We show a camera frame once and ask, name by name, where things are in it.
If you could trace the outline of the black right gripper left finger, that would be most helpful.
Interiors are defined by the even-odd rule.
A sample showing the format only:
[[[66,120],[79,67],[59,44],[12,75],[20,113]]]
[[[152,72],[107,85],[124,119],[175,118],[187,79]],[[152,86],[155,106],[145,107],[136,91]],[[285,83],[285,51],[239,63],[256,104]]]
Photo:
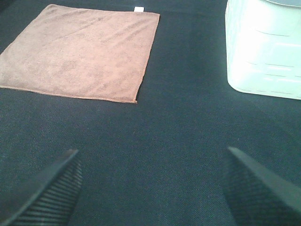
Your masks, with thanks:
[[[71,149],[0,201],[0,224],[66,226],[81,189],[81,159]]]

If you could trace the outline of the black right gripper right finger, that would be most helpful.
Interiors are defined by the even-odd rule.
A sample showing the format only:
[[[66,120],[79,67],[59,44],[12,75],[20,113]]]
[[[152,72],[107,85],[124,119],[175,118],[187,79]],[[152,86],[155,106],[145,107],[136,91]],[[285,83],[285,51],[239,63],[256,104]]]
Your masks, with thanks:
[[[301,189],[235,147],[224,152],[222,190],[238,226],[299,226]]]

